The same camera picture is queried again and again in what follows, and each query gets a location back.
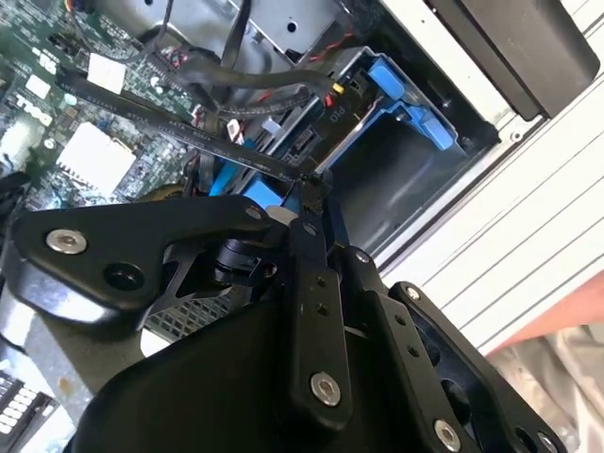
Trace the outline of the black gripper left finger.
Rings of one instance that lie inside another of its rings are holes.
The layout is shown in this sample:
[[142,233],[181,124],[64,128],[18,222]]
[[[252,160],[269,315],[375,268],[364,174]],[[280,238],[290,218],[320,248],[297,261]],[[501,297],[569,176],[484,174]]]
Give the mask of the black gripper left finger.
[[249,285],[278,316],[277,417],[344,428],[352,394],[338,274],[327,258],[345,236],[320,184],[285,198],[289,224],[242,195],[30,212],[8,232],[8,293],[31,309],[122,339],[155,308]]

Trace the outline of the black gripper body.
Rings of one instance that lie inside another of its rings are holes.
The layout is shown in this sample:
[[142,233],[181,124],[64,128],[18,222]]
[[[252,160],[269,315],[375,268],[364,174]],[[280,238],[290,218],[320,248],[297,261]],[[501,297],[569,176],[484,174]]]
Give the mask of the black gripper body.
[[278,308],[261,303],[114,377],[82,416],[74,452],[410,452],[397,443],[363,328],[345,332],[344,428],[277,417]]

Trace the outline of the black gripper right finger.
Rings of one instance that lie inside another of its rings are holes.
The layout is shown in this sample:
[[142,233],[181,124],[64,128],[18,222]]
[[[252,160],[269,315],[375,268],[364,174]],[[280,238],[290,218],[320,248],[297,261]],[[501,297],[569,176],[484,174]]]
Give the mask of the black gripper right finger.
[[397,443],[410,452],[563,452],[545,420],[420,289],[383,284],[371,257],[350,244],[332,195],[323,208],[344,319],[374,348]]

